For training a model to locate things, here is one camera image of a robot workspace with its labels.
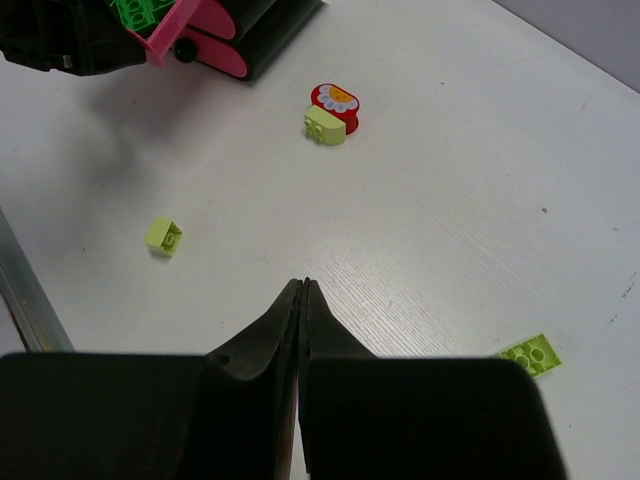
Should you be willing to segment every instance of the white table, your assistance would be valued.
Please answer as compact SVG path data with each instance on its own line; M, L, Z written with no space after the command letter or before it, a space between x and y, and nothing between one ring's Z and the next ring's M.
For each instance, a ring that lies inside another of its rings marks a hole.
M546 333L573 478L637 478L640 95L555 41L489 0L333 0L255 85L0 78L0 205L79 350L206 352L309 275L380 355ZM362 103L338 148L302 135L327 81Z

